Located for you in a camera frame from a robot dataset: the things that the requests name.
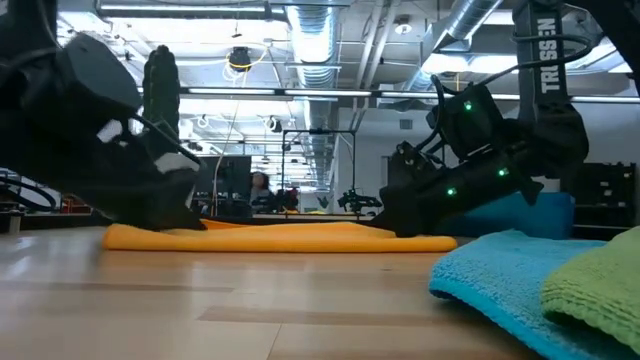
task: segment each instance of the desk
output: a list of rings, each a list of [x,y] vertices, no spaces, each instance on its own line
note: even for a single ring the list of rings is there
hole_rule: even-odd
[[[440,254],[103,252],[103,233],[0,236],[3,358],[537,358],[427,294]]]

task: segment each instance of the yellow cloth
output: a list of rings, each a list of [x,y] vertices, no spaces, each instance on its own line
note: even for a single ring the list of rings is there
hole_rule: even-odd
[[[445,252],[457,246],[451,237],[399,239],[391,231],[353,223],[246,226],[203,222],[209,230],[153,232],[111,225],[102,245],[109,250],[287,253]]]

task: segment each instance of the ceiling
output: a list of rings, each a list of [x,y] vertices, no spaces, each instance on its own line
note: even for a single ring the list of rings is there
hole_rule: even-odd
[[[128,5],[158,4],[162,1],[152,0],[106,0],[102,5]],[[270,1],[274,6],[274,12],[280,8],[282,2]],[[368,32],[378,31],[374,46],[381,41],[381,34],[385,28],[385,14],[389,9],[382,10],[382,20],[379,24],[372,24],[371,15],[376,4],[375,0],[336,0],[334,3],[350,6],[339,8],[337,21],[337,58],[330,64],[337,70],[338,88],[353,89],[355,86],[361,57],[365,50],[364,39]],[[193,1],[173,0],[174,6],[180,4],[192,5]],[[209,6],[224,6],[229,8],[228,16],[233,17],[235,10],[245,6],[245,0],[235,1],[205,1],[199,4]],[[151,51],[160,45],[166,45],[175,54],[179,67],[180,82],[183,87],[265,87],[265,88],[294,88],[300,86],[299,67],[300,54],[294,52],[292,46],[292,30],[290,24],[282,21],[249,20],[239,11],[239,18],[221,18],[209,16],[208,18],[191,19],[172,18],[167,15],[163,18],[136,17],[131,12],[123,17],[101,18],[96,15],[93,0],[59,0],[60,16],[58,21],[58,34],[60,41],[64,43],[76,32],[89,32],[96,38],[104,41],[113,50],[131,75],[141,84],[143,67]],[[381,53],[380,64],[372,78],[372,86],[397,87],[419,69],[423,64],[424,49],[423,40],[429,24],[437,23],[445,19],[450,12],[452,1],[450,0],[424,0],[401,1],[396,9],[396,19],[399,16],[408,16],[407,24],[411,31],[398,34],[391,26],[391,31],[386,39],[386,45]],[[471,52],[462,54],[465,56],[464,64],[474,64],[472,60],[480,55],[501,55],[506,63],[513,61],[514,48],[508,40],[513,27],[510,21],[512,1],[504,1],[498,10],[488,18],[485,24],[473,37]],[[594,51],[589,63],[576,64],[576,69],[569,76],[569,86],[572,94],[588,95],[612,95],[626,90],[629,86],[624,74],[609,73],[609,70],[623,65],[615,48],[608,43],[601,43],[602,47]],[[233,47],[246,46],[249,48],[251,60],[255,62],[246,77],[230,76],[225,73],[228,66],[226,57]],[[309,45],[304,50],[307,55],[312,54],[317,48]],[[489,65],[494,67],[505,66],[498,64],[498,58],[491,58]],[[453,57],[439,61],[437,57],[429,57],[435,68],[441,71],[456,70],[456,61]],[[449,74],[443,78],[450,87],[463,87],[470,81],[479,81],[487,76],[486,72],[496,72],[496,68],[483,70],[481,60],[474,66],[465,66],[458,69],[459,73]],[[491,90],[498,93],[517,94],[518,83],[516,75],[508,75],[492,84]],[[269,129],[273,120],[280,121],[283,129],[305,130],[309,128],[308,115],[305,114],[306,99],[288,99],[289,101],[246,101],[246,100],[220,100],[198,99],[191,96],[181,102],[180,137],[198,142],[203,146],[203,152],[207,153],[232,153],[251,154],[256,156],[255,169],[264,169],[273,175],[277,175],[282,152],[282,134],[274,133]],[[517,103],[501,104],[503,111],[512,110]],[[398,115],[390,110],[372,109],[363,117],[363,129],[384,135],[395,134],[403,136],[406,130],[400,130],[397,120],[399,118],[424,119],[424,112],[412,111]],[[335,124],[344,128],[345,117],[351,118],[352,109],[341,109],[333,116],[339,116],[340,121]],[[427,131],[423,120],[414,121],[416,129]],[[286,140],[291,142],[296,134],[289,134]],[[292,149],[288,152],[286,163],[290,164],[288,170],[292,175],[287,182],[297,182],[304,185],[319,185],[315,182],[317,177],[316,167],[320,166],[318,149],[312,148],[308,135],[298,136],[295,142],[291,142]],[[332,156],[332,143],[327,141],[321,156]]]

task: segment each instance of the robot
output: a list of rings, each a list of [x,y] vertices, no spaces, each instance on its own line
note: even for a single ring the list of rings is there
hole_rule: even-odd
[[[640,20],[632,2],[569,3],[591,12],[638,74]],[[532,176],[557,177],[584,160],[588,141],[567,95],[564,68],[580,54],[563,52],[564,41],[579,39],[562,35],[562,4],[530,0],[514,10],[519,119],[502,118],[485,86],[490,79],[461,93],[435,79],[433,136],[420,146],[404,144],[394,155],[409,180],[380,191],[384,211],[374,219],[377,226],[413,236],[514,191],[533,203],[541,185]],[[56,11],[57,1],[0,1],[0,167],[74,194],[115,222],[204,229],[187,207],[200,161],[137,115],[142,99],[136,84],[104,44],[85,34],[65,47],[57,44]],[[130,119],[146,130],[131,134]],[[459,166],[421,161],[435,134],[462,160]],[[144,141],[148,137],[175,151],[154,152],[145,144],[157,141]]]

